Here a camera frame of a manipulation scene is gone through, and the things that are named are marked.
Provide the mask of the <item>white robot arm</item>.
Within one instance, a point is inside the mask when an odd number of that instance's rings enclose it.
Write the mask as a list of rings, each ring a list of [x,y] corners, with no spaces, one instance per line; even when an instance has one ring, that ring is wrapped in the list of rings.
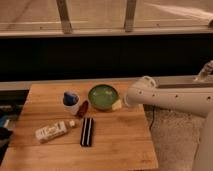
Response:
[[[213,171],[213,60],[196,75],[143,76],[124,95],[127,107],[139,104],[191,113],[205,119],[192,171]]]

